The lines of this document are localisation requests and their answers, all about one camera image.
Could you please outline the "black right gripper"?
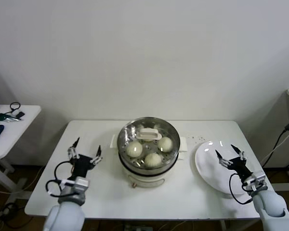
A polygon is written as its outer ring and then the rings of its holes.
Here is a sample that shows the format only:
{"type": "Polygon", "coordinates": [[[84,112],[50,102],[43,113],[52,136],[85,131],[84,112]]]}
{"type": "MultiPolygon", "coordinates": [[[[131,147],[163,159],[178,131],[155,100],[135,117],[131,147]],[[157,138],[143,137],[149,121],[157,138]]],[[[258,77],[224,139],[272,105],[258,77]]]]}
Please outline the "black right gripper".
{"type": "Polygon", "coordinates": [[[246,158],[244,156],[244,151],[241,151],[238,147],[231,144],[231,147],[239,155],[239,157],[233,158],[231,160],[224,159],[221,154],[215,150],[217,157],[219,159],[219,164],[223,167],[227,167],[229,170],[234,170],[241,180],[246,180],[252,175],[252,172],[246,166],[246,158]]]}

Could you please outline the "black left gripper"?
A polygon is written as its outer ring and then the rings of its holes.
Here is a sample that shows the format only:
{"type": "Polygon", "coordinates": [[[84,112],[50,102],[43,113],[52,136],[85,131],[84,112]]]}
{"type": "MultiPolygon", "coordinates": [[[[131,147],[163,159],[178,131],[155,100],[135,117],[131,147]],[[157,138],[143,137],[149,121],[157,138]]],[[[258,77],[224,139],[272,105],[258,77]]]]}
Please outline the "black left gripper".
{"type": "Polygon", "coordinates": [[[86,178],[87,172],[94,168],[93,165],[97,165],[103,159],[101,157],[101,146],[99,145],[95,158],[91,158],[85,155],[79,155],[76,151],[76,147],[80,137],[68,148],[68,158],[72,159],[71,164],[73,166],[72,177],[82,177],[86,178]]]}

